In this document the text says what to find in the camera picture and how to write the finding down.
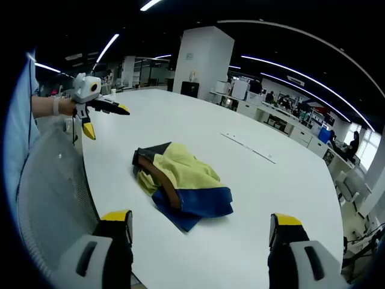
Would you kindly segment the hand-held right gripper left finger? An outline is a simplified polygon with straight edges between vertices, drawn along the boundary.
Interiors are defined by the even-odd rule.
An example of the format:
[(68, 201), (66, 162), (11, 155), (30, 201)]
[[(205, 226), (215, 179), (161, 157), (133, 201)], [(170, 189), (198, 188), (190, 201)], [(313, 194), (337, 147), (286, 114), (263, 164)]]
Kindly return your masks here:
[(132, 211), (104, 215), (61, 256), (57, 288), (131, 288)]

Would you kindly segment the person's left hand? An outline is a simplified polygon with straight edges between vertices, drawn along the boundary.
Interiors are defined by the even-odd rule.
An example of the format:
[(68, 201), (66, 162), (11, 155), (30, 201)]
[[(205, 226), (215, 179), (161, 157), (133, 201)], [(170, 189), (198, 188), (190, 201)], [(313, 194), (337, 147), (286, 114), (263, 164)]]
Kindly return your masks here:
[(70, 98), (60, 98), (58, 111), (60, 114), (72, 116), (76, 108), (76, 102)]

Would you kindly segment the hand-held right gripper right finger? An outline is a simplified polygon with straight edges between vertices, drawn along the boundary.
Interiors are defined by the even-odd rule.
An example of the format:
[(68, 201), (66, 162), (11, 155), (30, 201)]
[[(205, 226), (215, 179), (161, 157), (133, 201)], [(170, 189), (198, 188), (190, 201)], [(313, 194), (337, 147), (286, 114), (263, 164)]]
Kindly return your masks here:
[(270, 288), (349, 287), (337, 259), (295, 217), (271, 214), (269, 237)]

